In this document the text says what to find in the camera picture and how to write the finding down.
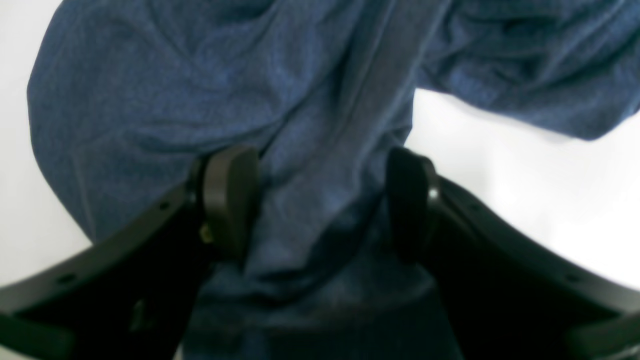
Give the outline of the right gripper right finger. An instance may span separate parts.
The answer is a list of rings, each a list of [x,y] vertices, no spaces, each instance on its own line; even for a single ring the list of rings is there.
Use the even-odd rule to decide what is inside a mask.
[[[386,160],[394,248],[434,276],[467,360],[637,360],[638,290],[528,238],[432,161]]]

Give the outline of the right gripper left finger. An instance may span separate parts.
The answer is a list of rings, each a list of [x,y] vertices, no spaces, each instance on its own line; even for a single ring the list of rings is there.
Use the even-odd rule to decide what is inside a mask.
[[[229,146],[98,244],[2,287],[0,342],[36,360],[171,360],[202,283],[242,262],[259,153]]]

